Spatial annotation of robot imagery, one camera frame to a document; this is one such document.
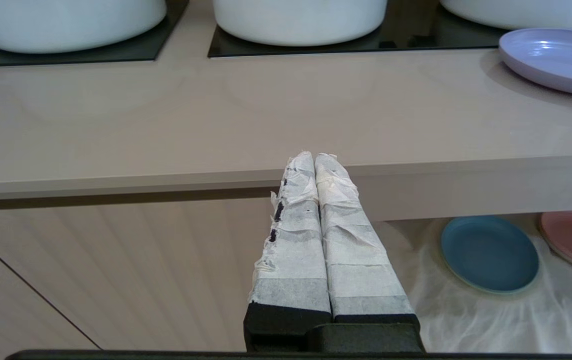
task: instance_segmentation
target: white bowl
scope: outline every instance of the white bowl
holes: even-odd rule
[[[118,43],[155,27],[165,0],[0,0],[0,49],[64,53]]]
[[[572,29],[572,0],[441,0],[464,19],[502,29]]]
[[[384,21],[388,0],[213,0],[217,24],[255,43],[321,46],[363,37]]]

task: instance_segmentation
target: white cloth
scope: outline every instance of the white cloth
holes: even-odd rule
[[[535,215],[503,216],[535,244],[540,272],[515,295],[473,289],[442,259],[450,219],[374,223],[421,323],[431,353],[572,353],[572,265],[551,252]]]

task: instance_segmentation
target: cabinet door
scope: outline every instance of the cabinet door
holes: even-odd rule
[[[0,210],[0,257],[103,349],[244,351],[268,198]]]
[[[0,261],[0,359],[26,349],[94,349]]]

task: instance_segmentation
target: black glass tile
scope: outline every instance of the black glass tile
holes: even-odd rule
[[[58,54],[20,54],[0,50],[0,66],[30,66],[104,62],[152,61],[158,57],[164,43],[182,17],[188,0],[166,0],[167,13],[158,25],[118,43],[88,50]]]
[[[439,0],[388,0],[382,25],[359,39],[313,47],[272,46],[245,41],[217,27],[208,57],[496,48],[507,32],[460,18]]]

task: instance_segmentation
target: lavender plate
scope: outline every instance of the lavender plate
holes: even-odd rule
[[[521,29],[499,40],[501,59],[515,73],[572,93],[572,30]]]

